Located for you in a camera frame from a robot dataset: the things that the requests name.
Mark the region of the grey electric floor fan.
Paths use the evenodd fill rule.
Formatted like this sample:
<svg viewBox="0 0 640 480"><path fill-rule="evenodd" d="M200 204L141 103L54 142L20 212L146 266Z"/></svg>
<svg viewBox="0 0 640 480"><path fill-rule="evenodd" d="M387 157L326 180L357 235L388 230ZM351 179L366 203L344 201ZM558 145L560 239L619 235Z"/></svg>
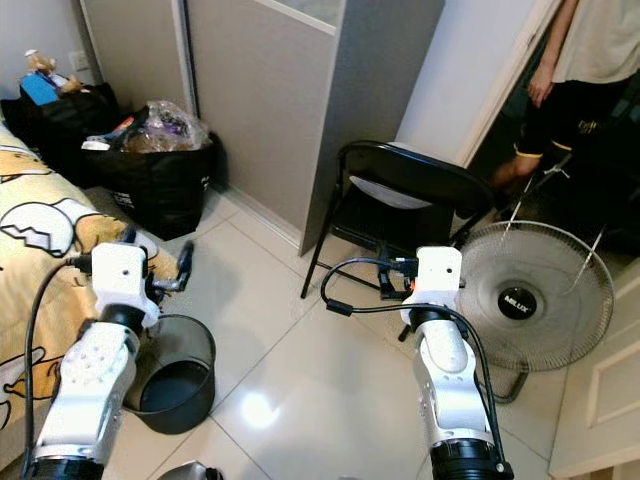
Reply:
<svg viewBox="0 0 640 480"><path fill-rule="evenodd" d="M497 393L515 402L532 372L563 369L600 343L614 285L588 243L539 221L475 229L462 253L457 310L475 326L492 369L511 372Z"/></svg>

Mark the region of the plain white door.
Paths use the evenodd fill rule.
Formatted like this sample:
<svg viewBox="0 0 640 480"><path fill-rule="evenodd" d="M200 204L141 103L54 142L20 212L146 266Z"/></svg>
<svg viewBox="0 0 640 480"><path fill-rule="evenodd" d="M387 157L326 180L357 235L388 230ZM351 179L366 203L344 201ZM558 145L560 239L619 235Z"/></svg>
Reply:
<svg viewBox="0 0 640 480"><path fill-rule="evenodd" d="M467 166L561 0L445 0L396 134Z"/></svg>

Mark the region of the black fabric bag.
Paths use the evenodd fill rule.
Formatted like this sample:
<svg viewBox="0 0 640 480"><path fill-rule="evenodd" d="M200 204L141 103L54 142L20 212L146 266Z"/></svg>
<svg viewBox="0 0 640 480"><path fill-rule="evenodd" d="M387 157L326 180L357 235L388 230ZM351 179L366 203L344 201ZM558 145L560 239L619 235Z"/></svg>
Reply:
<svg viewBox="0 0 640 480"><path fill-rule="evenodd" d="M122 119L110 84L90 84L45 105L22 93L1 100L0 108L9 131L54 166L81 159L86 138L111 131Z"/></svg>

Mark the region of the yellow egg print blanket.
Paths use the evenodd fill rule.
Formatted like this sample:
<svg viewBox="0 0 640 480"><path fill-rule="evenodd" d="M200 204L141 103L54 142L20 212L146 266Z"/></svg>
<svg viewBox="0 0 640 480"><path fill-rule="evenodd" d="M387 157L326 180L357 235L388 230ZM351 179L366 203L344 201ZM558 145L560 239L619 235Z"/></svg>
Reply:
<svg viewBox="0 0 640 480"><path fill-rule="evenodd" d="M8 128L0 131L0 365L6 415L0 465L23 470L26 425L44 428L68 349L96 319L91 275L69 260L120 243L133 225L100 212L81 188ZM177 275L177 259L137 229L146 269Z"/></svg>

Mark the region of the black folding chair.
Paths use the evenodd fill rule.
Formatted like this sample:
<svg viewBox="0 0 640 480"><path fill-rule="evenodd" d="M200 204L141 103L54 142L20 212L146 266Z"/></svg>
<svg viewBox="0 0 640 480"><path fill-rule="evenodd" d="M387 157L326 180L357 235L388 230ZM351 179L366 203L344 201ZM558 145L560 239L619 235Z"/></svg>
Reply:
<svg viewBox="0 0 640 480"><path fill-rule="evenodd" d="M424 246L461 247L494 209L492 188L476 175L393 143L355 141L340 148L321 233L300 297L308 296L325 239L342 238L380 257L415 255Z"/></svg>

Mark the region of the white panelled door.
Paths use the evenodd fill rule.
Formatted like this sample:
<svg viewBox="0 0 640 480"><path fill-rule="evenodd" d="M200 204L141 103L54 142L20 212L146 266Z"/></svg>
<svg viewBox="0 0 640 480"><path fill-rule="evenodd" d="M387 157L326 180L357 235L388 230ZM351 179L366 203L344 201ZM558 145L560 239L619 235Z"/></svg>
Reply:
<svg viewBox="0 0 640 480"><path fill-rule="evenodd" d="M614 279L611 325L571 364L549 475L576 477L640 460L640 257Z"/></svg>

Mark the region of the person in cream shirt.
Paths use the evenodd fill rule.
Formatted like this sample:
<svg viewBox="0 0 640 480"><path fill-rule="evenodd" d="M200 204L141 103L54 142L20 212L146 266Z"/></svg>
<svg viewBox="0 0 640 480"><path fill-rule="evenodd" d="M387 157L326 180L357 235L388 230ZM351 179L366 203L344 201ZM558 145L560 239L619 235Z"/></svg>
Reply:
<svg viewBox="0 0 640 480"><path fill-rule="evenodd" d="M602 128L640 72L640 0L559 0L511 159L492 186L529 178L550 155L570 154Z"/></svg>

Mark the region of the crinkled clear plastic bag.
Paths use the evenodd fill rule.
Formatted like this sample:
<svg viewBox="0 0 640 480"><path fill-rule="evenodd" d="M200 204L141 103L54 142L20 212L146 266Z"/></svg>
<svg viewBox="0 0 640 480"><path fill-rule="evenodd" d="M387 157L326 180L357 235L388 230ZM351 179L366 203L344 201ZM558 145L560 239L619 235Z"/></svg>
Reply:
<svg viewBox="0 0 640 480"><path fill-rule="evenodd" d="M105 134L87 137L82 150L118 151L128 154L196 151L214 145L214 136L198 120L174 102L148 101Z"/></svg>

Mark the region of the grey wardrobe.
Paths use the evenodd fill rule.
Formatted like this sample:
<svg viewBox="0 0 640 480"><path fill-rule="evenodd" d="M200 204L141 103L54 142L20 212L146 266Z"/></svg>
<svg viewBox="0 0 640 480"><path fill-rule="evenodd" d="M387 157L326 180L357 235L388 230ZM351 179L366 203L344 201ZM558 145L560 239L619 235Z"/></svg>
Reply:
<svg viewBox="0 0 640 480"><path fill-rule="evenodd" d="M124 108L170 100L220 138L225 183L300 253L339 148L396 140L445 0L78 0Z"/></svg>

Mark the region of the large black bag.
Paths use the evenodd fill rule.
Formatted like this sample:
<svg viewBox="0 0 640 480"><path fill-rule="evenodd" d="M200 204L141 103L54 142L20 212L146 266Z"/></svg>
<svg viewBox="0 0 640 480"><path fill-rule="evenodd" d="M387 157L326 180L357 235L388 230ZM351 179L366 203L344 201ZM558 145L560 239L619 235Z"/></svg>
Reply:
<svg viewBox="0 0 640 480"><path fill-rule="evenodd" d="M195 232L211 183L224 177L225 150L218 137L198 150L86 151L84 163L96 186L138 227L163 241Z"/></svg>

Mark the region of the black mesh wastebasket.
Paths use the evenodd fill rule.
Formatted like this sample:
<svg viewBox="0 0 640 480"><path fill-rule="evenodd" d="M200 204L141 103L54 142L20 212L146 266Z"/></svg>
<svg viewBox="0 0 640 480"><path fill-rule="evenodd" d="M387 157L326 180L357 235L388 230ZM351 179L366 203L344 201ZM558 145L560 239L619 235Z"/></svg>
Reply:
<svg viewBox="0 0 640 480"><path fill-rule="evenodd" d="M143 335L125 410L156 433L175 435L197 428L215 401L216 357L215 339L200 320L164 314Z"/></svg>

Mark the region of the brown plush toy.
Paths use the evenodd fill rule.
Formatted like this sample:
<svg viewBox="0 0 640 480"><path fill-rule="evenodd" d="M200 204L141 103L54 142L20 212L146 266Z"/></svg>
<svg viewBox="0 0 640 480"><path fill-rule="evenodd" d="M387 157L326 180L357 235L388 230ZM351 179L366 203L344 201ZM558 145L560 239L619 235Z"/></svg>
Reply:
<svg viewBox="0 0 640 480"><path fill-rule="evenodd" d="M24 56L26 56L28 73L38 70L38 72L47 74L47 77L58 86L59 97L84 90L84 84L76 76L63 76L63 74L58 73L58 67L56 67L54 59L47 58L36 49L27 50L24 52Z"/></svg>

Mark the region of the blue box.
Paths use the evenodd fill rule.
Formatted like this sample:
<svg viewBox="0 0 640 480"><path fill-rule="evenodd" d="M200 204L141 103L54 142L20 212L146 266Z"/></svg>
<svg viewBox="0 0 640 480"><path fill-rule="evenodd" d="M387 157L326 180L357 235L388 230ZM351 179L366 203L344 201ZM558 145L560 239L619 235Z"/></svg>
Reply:
<svg viewBox="0 0 640 480"><path fill-rule="evenodd" d="M20 92L26 93L29 100L37 106L59 100L58 86L51 81L47 74L38 72L38 70L20 78L19 86Z"/></svg>

